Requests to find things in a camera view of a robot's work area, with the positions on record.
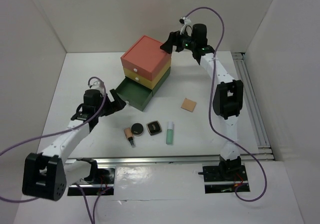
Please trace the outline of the red top drawer unit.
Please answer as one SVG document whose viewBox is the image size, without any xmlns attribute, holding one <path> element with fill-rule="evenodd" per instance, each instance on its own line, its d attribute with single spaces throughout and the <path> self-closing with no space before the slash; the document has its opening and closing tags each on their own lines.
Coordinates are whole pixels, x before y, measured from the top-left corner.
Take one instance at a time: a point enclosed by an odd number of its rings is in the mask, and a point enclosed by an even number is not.
<svg viewBox="0 0 320 224">
<path fill-rule="evenodd" d="M 122 56 L 122 66 L 152 81 L 171 59 L 171 55 L 160 49 L 161 42 L 142 36 Z"/>
</svg>

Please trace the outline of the green bottom drawer unit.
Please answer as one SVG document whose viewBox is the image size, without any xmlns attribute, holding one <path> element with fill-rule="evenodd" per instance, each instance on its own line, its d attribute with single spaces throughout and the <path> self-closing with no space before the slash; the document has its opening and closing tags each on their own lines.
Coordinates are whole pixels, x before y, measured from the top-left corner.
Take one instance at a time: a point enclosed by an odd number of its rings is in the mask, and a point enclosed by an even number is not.
<svg viewBox="0 0 320 224">
<path fill-rule="evenodd" d="M 140 111 L 144 111 L 152 97 L 156 94 L 156 92 L 160 89 L 162 84 L 170 75 L 170 70 L 171 67 L 168 68 L 153 89 L 149 89 L 135 82 L 134 80 L 125 77 L 125 79 L 116 88 L 116 92 L 120 98 L 124 101 L 127 101 L 129 105 Z"/>
</svg>

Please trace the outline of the beige foundation bottle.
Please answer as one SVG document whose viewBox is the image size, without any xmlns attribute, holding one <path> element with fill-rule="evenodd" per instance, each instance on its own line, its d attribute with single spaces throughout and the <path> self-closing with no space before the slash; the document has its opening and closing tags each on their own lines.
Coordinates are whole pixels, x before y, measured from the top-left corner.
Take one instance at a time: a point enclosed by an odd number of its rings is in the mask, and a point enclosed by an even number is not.
<svg viewBox="0 0 320 224">
<path fill-rule="evenodd" d="M 128 140 L 128 142 L 130 143 L 131 147 L 135 147 L 135 142 L 134 142 L 134 139 L 133 139 L 133 134 L 131 132 L 131 129 L 130 128 L 126 128 L 124 129 L 124 134 L 125 134 L 125 137 L 126 139 Z"/>
</svg>

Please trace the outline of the black round cushion compact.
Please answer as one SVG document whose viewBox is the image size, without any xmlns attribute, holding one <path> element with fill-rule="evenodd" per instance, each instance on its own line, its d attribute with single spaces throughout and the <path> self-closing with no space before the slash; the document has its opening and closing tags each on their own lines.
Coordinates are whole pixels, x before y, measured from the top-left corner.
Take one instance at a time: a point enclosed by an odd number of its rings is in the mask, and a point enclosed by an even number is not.
<svg viewBox="0 0 320 224">
<path fill-rule="evenodd" d="M 140 123 L 135 123 L 131 126 L 131 132 L 134 136 L 141 136 L 144 132 L 144 127 Z"/>
</svg>

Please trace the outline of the black square gold compact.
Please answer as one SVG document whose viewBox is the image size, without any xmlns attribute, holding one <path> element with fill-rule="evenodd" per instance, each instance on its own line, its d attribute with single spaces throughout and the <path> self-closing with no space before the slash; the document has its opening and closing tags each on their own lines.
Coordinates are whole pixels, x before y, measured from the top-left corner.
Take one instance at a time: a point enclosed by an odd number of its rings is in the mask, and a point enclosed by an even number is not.
<svg viewBox="0 0 320 224">
<path fill-rule="evenodd" d="M 162 132 L 162 127 L 157 120 L 148 123 L 146 127 L 147 127 L 147 130 L 151 136 Z"/>
</svg>

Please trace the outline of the mint green bottle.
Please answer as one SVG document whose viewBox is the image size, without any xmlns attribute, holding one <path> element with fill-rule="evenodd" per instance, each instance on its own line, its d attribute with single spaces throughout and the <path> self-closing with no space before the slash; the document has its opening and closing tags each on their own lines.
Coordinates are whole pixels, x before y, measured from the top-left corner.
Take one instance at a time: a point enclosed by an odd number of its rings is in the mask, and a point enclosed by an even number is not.
<svg viewBox="0 0 320 224">
<path fill-rule="evenodd" d="M 173 134 L 174 133 L 174 123 L 172 121 L 169 121 L 167 123 L 167 129 L 166 129 L 166 139 L 165 142 L 167 145 L 173 145 Z"/>
</svg>

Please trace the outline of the beige square palette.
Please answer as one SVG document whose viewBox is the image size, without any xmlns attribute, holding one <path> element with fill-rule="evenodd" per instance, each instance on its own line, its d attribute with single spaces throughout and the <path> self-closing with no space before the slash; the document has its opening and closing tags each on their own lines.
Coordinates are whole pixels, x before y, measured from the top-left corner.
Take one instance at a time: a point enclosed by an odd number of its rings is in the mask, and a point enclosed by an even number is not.
<svg viewBox="0 0 320 224">
<path fill-rule="evenodd" d="M 195 101 L 192 101 L 188 98 L 185 98 L 182 105 L 181 105 L 181 108 L 184 110 L 187 110 L 189 112 L 193 112 L 196 107 L 196 104 L 197 103 Z"/>
</svg>

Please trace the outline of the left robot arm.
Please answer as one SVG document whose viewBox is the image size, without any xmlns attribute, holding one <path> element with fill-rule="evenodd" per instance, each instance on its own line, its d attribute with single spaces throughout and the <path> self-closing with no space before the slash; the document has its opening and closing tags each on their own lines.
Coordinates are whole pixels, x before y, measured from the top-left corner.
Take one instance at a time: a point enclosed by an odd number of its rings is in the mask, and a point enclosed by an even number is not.
<svg viewBox="0 0 320 224">
<path fill-rule="evenodd" d="M 73 164 L 66 161 L 80 142 L 98 124 L 100 117 L 122 110 L 126 103 L 116 90 L 111 89 L 111 101 L 98 89 L 84 93 L 76 113 L 71 117 L 67 129 L 40 153 L 30 153 L 24 164 L 22 192 L 24 195 L 58 201 L 66 188 L 83 179 L 94 183 L 98 179 L 98 164 L 90 158 L 78 158 Z"/>
</svg>

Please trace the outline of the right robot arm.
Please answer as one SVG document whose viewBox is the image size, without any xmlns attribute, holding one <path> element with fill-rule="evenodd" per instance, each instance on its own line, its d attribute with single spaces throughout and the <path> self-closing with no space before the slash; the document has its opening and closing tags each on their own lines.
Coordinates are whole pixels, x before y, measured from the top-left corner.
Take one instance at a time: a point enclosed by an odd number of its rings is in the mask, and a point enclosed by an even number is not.
<svg viewBox="0 0 320 224">
<path fill-rule="evenodd" d="M 213 90 L 210 94 L 212 106 L 209 111 L 219 118 L 219 135 L 226 140 L 219 155 L 218 174 L 220 178 L 229 180 L 242 167 L 235 141 L 238 137 L 237 120 L 243 107 L 244 84 L 233 78 L 218 61 L 216 50 L 208 44 L 206 25 L 194 24 L 191 34 L 187 33 L 186 28 L 187 25 L 184 25 L 180 31 L 170 32 L 160 49 L 168 54 L 190 50 L 193 58 L 211 77 Z"/>
</svg>

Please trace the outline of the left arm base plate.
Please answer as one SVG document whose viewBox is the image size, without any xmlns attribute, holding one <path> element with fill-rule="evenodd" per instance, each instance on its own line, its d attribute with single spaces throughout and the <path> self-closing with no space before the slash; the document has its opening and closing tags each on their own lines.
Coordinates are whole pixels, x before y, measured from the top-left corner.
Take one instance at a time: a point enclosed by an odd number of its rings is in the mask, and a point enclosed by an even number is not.
<svg viewBox="0 0 320 224">
<path fill-rule="evenodd" d="M 114 195 L 115 168 L 99 168 L 93 181 L 80 179 L 77 184 L 86 196 Z"/>
</svg>

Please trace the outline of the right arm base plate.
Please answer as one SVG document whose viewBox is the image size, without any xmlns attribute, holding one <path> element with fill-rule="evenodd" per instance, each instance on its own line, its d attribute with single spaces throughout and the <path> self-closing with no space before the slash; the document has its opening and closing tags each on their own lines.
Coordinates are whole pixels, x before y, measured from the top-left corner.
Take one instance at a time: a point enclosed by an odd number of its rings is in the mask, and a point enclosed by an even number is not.
<svg viewBox="0 0 320 224">
<path fill-rule="evenodd" d="M 249 181 L 244 165 L 240 170 L 223 175 L 218 166 L 203 166 L 198 175 L 203 177 L 206 194 L 231 193 L 238 187 L 238 192 L 250 192 Z"/>
</svg>

